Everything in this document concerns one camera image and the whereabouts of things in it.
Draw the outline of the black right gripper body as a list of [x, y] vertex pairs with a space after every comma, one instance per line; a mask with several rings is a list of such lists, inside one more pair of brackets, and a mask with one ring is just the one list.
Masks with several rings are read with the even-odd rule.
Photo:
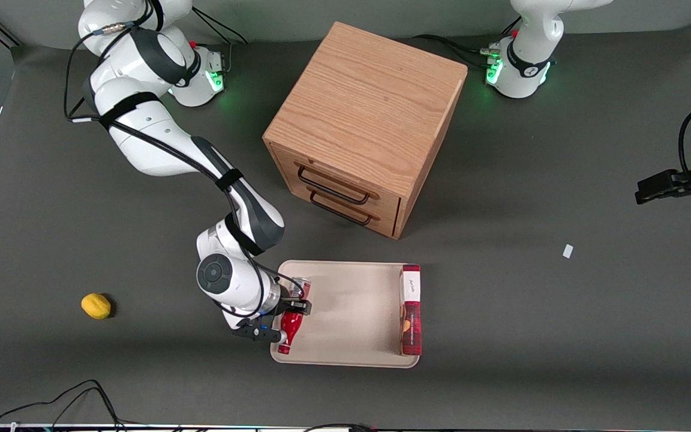
[[299, 298], [299, 287], [292, 284], [292, 288], [271, 283], [269, 290], [267, 290], [267, 298], [262, 304], [262, 315], [275, 316], [279, 314], [280, 308], [283, 308], [284, 301]]

